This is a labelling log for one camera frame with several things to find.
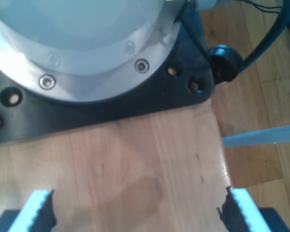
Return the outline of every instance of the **black cable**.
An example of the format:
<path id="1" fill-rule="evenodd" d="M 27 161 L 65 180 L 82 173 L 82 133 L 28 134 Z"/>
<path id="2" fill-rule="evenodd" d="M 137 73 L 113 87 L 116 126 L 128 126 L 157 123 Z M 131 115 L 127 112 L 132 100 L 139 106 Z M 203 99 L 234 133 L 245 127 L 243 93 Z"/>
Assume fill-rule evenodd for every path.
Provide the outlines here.
<path id="1" fill-rule="evenodd" d="M 211 67 L 211 69 L 214 69 L 215 68 L 215 64 L 213 63 L 212 59 L 210 58 L 208 52 L 204 49 L 204 47 L 200 44 L 198 38 L 195 36 L 195 34 L 193 32 L 193 29 L 191 28 L 189 22 L 185 19 L 185 17 L 182 14 L 179 15 L 179 19 L 182 22 L 182 25 L 184 26 L 187 34 L 191 38 L 191 40 L 194 43 L 194 45 L 199 49 L 199 51 L 201 52 L 202 56 L 209 63 L 209 66 Z"/>
<path id="2" fill-rule="evenodd" d="M 254 6 L 259 6 L 259 7 L 265 8 L 265 9 L 280 9 L 282 7 L 282 6 L 264 6 L 264 5 L 252 2 L 251 0 L 239 0 L 239 1 L 246 2 L 246 3 L 254 5 Z"/>
<path id="3" fill-rule="evenodd" d="M 290 0 L 284 0 L 281 11 L 279 12 L 274 24 L 267 32 L 265 37 L 257 45 L 257 47 L 244 60 L 244 67 L 240 70 L 242 72 L 256 59 L 258 59 L 272 43 L 277 39 L 281 32 L 285 29 L 290 21 Z"/>
<path id="4" fill-rule="evenodd" d="M 274 14 L 279 14 L 279 11 L 267 11 L 267 10 L 264 10 L 262 9 L 261 7 L 259 6 L 255 6 L 253 5 L 255 8 L 257 8 L 259 11 L 262 11 L 262 12 L 265 12 L 265 13 L 274 13 Z"/>
<path id="5" fill-rule="evenodd" d="M 264 6 L 264 5 L 261 5 L 261 4 L 254 3 L 254 2 L 252 2 L 250 0 L 239 0 L 239 1 L 248 3 L 250 5 L 253 5 L 259 11 L 262 11 L 262 12 L 265 12 L 265 13 L 279 14 L 280 11 L 267 11 L 267 10 L 264 10 L 264 9 L 281 9 L 281 6 Z"/>

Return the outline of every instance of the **black mounting plate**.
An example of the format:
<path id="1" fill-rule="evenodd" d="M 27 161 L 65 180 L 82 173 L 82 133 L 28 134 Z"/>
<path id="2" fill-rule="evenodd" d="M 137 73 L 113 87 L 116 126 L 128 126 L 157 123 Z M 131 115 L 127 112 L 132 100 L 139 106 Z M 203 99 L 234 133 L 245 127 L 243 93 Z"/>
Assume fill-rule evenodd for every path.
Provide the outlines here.
<path id="1" fill-rule="evenodd" d="M 206 47 L 199 16 L 194 13 L 189 22 Z M 170 75 L 169 67 L 178 75 Z M 0 143 L 201 103 L 210 98 L 214 86 L 208 63 L 183 28 L 168 58 L 147 81 L 105 101 L 76 104 L 47 99 L 0 71 Z M 8 96 L 2 95 L 11 87 L 22 95 L 21 103 L 8 107 L 2 102 Z"/>

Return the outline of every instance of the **blue plastic strip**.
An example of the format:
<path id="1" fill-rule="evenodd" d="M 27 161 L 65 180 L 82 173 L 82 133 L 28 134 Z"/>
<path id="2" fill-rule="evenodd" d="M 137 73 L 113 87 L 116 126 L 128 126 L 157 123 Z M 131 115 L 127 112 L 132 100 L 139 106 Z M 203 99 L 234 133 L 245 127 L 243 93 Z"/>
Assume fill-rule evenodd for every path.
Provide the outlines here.
<path id="1" fill-rule="evenodd" d="M 231 189 L 233 198 L 236 200 L 246 225 L 251 232 L 271 232 L 269 226 L 262 217 L 251 196 L 244 188 Z"/>
<path id="2" fill-rule="evenodd" d="M 8 232 L 29 232 L 35 218 L 38 216 L 39 210 L 43 207 L 49 194 L 51 194 L 51 191 L 35 190 Z"/>
<path id="3" fill-rule="evenodd" d="M 290 125 L 222 138 L 225 147 L 290 142 Z"/>

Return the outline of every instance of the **wooden floor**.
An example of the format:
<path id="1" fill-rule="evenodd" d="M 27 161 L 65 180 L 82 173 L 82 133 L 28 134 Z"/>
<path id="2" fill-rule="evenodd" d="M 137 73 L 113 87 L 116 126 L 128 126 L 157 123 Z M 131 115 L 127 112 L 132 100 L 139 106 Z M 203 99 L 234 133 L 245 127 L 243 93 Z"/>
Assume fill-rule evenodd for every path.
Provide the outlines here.
<path id="1" fill-rule="evenodd" d="M 256 0 L 281 5 L 278 0 Z M 276 14 L 235 2 L 201 14 L 208 46 L 227 44 L 246 56 Z M 222 136 L 290 124 L 290 30 L 212 98 Z M 232 183 L 245 187 L 260 207 L 274 207 L 290 229 L 290 143 L 226 149 Z"/>

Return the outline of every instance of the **silver metal flange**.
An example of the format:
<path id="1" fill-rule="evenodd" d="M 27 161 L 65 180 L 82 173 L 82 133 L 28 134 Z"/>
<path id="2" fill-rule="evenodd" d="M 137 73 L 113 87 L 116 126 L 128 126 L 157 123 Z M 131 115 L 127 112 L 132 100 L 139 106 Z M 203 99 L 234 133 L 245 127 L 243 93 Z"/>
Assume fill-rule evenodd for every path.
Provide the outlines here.
<path id="1" fill-rule="evenodd" d="M 69 102 L 95 102 L 124 94 L 148 79 L 165 61 L 177 39 L 180 24 L 175 23 L 170 33 L 153 32 L 145 49 L 130 61 L 112 71 L 97 75 L 77 76 L 59 73 L 41 67 L 27 59 L 13 42 L 4 36 L 0 23 L 0 70 L 15 82 L 37 94 Z M 136 62 L 145 60 L 146 72 L 135 68 Z M 43 77 L 52 77 L 50 82 Z"/>

